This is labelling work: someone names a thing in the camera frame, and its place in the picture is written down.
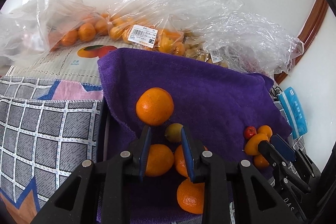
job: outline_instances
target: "small red apple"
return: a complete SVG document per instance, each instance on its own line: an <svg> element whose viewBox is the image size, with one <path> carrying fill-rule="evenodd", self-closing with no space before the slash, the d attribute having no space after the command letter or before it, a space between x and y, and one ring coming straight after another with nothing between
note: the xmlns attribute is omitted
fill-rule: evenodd
<svg viewBox="0 0 336 224"><path fill-rule="evenodd" d="M255 129L255 127L247 127L244 130L244 138L246 140L249 140L250 138L252 138L256 134L257 134L257 130Z"/></svg>
<svg viewBox="0 0 336 224"><path fill-rule="evenodd" d="M98 52L98 57L102 58L104 55L108 54L108 52L114 51L116 49L117 49L117 47L114 47L114 46L104 46L104 47L101 47L99 49L99 52Z"/></svg>

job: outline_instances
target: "metal rivet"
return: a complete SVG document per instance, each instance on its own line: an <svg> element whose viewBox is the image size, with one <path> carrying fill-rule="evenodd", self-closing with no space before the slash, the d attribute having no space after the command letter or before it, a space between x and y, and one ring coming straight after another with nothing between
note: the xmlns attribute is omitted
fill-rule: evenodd
<svg viewBox="0 0 336 224"><path fill-rule="evenodd" d="M129 157L131 155L131 153L129 152L129 151L122 151L121 153L120 153L120 156L122 157L122 158L127 158L127 157Z"/></svg>
<svg viewBox="0 0 336 224"><path fill-rule="evenodd" d="M91 160L84 160L83 162L82 162L82 166L83 167L89 167L91 165Z"/></svg>
<svg viewBox="0 0 336 224"><path fill-rule="evenodd" d="M203 157L210 158L212 156L212 152L205 150L202 152Z"/></svg>
<svg viewBox="0 0 336 224"><path fill-rule="evenodd" d="M251 165L251 163L248 160L242 160L240 163L244 167L249 167Z"/></svg>

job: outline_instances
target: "blue plastic package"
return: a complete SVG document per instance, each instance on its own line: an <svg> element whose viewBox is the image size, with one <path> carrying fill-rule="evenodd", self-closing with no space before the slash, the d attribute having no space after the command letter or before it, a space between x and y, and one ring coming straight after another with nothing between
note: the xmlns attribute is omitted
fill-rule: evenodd
<svg viewBox="0 0 336 224"><path fill-rule="evenodd" d="M295 140L307 133L307 121L295 90L290 86L277 97L282 103L290 126L293 128L293 139Z"/></svg>

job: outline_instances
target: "purple towel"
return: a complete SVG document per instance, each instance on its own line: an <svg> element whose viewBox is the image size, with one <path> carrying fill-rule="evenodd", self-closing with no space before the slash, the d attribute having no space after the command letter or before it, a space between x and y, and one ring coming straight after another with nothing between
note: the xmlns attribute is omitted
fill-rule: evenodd
<svg viewBox="0 0 336 224"><path fill-rule="evenodd" d="M120 48L98 61L104 96L115 121L110 126L108 158L127 149L144 126L135 104L146 90L160 87L174 100L174 113L153 128L152 143L178 145L164 138L171 123L188 125L194 138L228 161L252 160L242 150L247 126L269 125L287 139L292 129L269 96L273 81L220 66L159 52ZM271 177L271 171L264 173ZM174 168L143 184L129 184L132 223L168 223L197 217L179 208L176 190L185 178Z"/></svg>

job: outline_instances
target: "plastic bag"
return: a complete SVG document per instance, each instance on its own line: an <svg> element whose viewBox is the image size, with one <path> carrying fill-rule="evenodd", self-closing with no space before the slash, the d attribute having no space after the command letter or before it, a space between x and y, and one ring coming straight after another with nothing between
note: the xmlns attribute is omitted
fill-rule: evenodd
<svg viewBox="0 0 336 224"><path fill-rule="evenodd" d="M194 38L203 20L241 5L241 0L122 0L107 9L109 35L147 50L184 56L190 50L184 40Z"/></svg>
<svg viewBox="0 0 336 224"><path fill-rule="evenodd" d="M204 29L206 52L218 50L230 69L258 72L273 78L289 73L296 57L303 54L303 43L278 24L257 14L232 11L213 18Z"/></svg>
<svg viewBox="0 0 336 224"><path fill-rule="evenodd" d="M59 41L73 28L79 29L84 18L103 19L94 11L82 0L22 0L22 7L0 14L0 64L29 66L55 45L75 43L79 36L75 31L65 37L63 44ZM83 33L89 36L87 28Z"/></svg>

